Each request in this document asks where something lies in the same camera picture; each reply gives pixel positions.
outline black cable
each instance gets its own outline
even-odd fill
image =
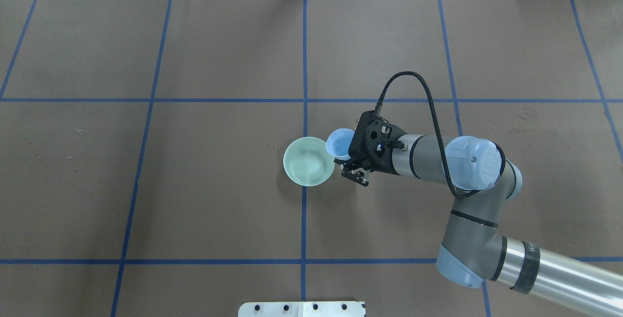
[[[430,108],[430,116],[432,117],[432,125],[435,129],[435,136],[437,137],[437,142],[439,145],[439,153],[441,154],[441,164],[443,166],[443,174],[445,175],[445,181],[448,184],[448,188],[450,188],[450,192],[452,193],[452,195],[454,195],[456,199],[459,199],[459,200],[467,199],[471,197],[472,195],[479,193],[480,190],[472,190],[463,195],[459,195],[456,186],[454,186],[454,184],[452,183],[452,178],[450,178],[450,170],[448,169],[448,160],[445,157],[445,146],[443,145],[443,138],[441,137],[441,128],[439,128],[439,121],[437,118],[437,113],[435,111],[435,103],[432,99],[432,94],[430,93],[430,89],[428,85],[426,84],[426,81],[419,73],[414,73],[413,71],[403,71],[401,73],[397,73],[396,75],[393,75],[391,79],[388,80],[387,84],[385,84],[385,87],[383,88],[383,92],[381,93],[379,100],[376,102],[376,106],[374,107],[374,115],[378,115],[378,113],[380,113],[381,107],[383,106],[383,100],[385,100],[385,93],[387,93],[387,89],[389,88],[389,85],[391,84],[391,82],[393,82],[398,77],[406,76],[406,75],[410,75],[418,79],[418,81],[420,81],[420,83],[422,84],[422,87],[424,88],[424,92],[426,92],[426,99],[428,100],[429,108]],[[500,157],[502,158],[502,164],[500,168],[500,175],[501,175],[504,172],[504,168],[506,164],[506,157],[504,155],[504,152],[500,148],[500,146],[498,146],[497,144],[495,146],[500,152]]]

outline metal bracket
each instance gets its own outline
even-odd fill
[[[359,301],[292,301],[244,303],[238,317],[365,317],[366,303]]]

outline white mounting plate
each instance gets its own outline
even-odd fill
[[[244,303],[238,309],[238,317],[365,317],[365,305],[358,301]]]

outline green bowl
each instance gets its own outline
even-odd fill
[[[285,150],[283,169],[288,177],[301,186],[317,186],[333,173],[333,157],[327,144],[316,137],[296,139]]]

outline cup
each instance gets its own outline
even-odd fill
[[[285,150],[283,169],[288,177],[301,186],[317,186],[333,173],[333,157],[327,144],[316,137],[296,139]]]
[[[350,160],[348,147],[353,136],[354,131],[351,129],[336,129],[327,138],[327,153],[338,160]]]

